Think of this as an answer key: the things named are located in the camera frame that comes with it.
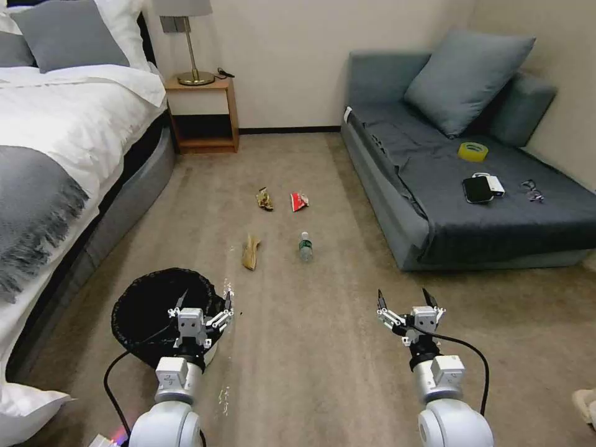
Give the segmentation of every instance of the gray sofa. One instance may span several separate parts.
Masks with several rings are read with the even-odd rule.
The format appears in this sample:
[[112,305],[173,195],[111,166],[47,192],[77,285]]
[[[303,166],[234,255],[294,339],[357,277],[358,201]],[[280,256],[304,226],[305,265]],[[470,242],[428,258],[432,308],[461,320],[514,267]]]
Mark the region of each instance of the gray sofa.
[[[404,271],[536,268],[569,266],[585,258],[593,248],[592,242],[587,242],[581,250],[577,249],[578,244],[571,244],[568,250],[564,244],[558,244],[556,251],[541,250],[509,259],[494,260],[487,254],[486,260],[477,257],[471,262],[424,262],[423,254],[432,237],[429,219],[417,208],[415,199],[408,199],[407,185],[400,183],[399,175],[384,156],[384,150],[379,151],[378,144],[375,145],[375,138],[362,117],[385,117],[389,125],[396,127],[402,118],[416,120],[405,109],[402,99],[429,57],[429,53],[354,52],[349,60],[345,104],[353,112],[342,123],[341,134],[399,268]],[[518,73],[471,128],[475,135],[483,135],[489,145],[524,147],[555,94],[556,89],[548,83]],[[422,134],[431,126],[422,119],[412,124]],[[476,170],[483,171],[482,165]]]

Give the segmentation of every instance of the black trash bag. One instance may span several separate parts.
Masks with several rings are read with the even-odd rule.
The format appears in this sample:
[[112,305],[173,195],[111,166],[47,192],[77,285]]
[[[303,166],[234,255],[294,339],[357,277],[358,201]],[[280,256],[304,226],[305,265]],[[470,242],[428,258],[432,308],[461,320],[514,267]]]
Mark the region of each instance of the black trash bag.
[[[112,333],[137,358],[157,368],[162,357],[176,354],[178,326],[168,317],[168,309],[175,308],[185,292],[180,309],[198,307],[208,317],[215,317],[224,309],[224,299],[215,293],[207,278],[192,270],[171,268],[134,280],[114,305]],[[169,323],[169,329],[158,338],[136,347]]]

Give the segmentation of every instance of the gray pillow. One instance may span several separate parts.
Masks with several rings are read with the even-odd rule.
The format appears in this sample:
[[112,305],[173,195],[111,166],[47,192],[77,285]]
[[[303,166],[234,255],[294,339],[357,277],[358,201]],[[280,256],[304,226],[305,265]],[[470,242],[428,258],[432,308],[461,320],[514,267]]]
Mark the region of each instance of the gray pillow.
[[0,31],[0,67],[33,66],[35,59],[23,36]]
[[83,65],[130,66],[93,0],[48,1],[12,18],[42,73]]
[[535,40],[452,30],[404,98],[445,135],[457,137],[515,74]]

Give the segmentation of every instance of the wall outlet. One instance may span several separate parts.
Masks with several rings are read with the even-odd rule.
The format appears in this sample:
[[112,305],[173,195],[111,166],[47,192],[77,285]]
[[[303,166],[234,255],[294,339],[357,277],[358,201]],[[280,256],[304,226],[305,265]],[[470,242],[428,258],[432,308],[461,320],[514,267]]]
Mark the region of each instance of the wall outlet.
[[186,22],[183,17],[161,16],[160,20],[164,33],[186,32]]

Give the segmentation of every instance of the gray blanket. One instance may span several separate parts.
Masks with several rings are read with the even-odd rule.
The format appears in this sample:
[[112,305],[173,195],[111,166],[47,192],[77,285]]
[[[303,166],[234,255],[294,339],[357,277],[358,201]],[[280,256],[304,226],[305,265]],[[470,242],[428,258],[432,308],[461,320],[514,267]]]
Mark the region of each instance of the gray blanket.
[[[405,104],[354,112],[428,219],[421,262],[505,261],[596,247],[596,196],[524,151],[486,136],[450,140]],[[485,161],[460,159],[462,142],[487,145]],[[505,196],[484,205],[468,203],[462,180],[475,172],[499,177]],[[544,203],[528,200],[521,186],[528,179]]]
[[0,146],[0,299],[14,302],[65,239],[88,199],[47,155]]

